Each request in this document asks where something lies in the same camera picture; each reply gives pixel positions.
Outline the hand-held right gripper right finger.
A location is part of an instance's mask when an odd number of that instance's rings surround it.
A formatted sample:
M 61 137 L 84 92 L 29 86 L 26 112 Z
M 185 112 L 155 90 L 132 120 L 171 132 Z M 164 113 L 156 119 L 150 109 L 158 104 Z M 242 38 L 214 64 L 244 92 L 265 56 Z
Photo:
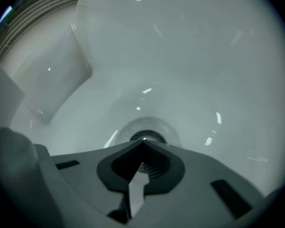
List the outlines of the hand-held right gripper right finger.
M 233 215 L 211 185 L 218 180 L 224 180 L 251 207 L 263 201 L 251 182 L 218 160 L 172 145 L 158 146 L 180 157 L 185 173 L 169 193 L 145 197 L 130 221 L 132 228 L 219 228 L 231 223 Z

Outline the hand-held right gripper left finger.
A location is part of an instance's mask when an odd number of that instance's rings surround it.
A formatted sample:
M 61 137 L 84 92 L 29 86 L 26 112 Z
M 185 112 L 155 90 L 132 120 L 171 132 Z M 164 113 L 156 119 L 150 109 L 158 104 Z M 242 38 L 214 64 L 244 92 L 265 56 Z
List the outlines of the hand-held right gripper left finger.
M 134 171 L 126 192 L 109 190 L 98 177 L 99 162 L 122 153 L 137 142 L 126 142 L 99 150 L 50 156 L 47 148 L 36 150 L 43 178 L 58 205 L 66 228 L 125 228 L 118 215 L 132 218 L 144 204 L 144 174 Z

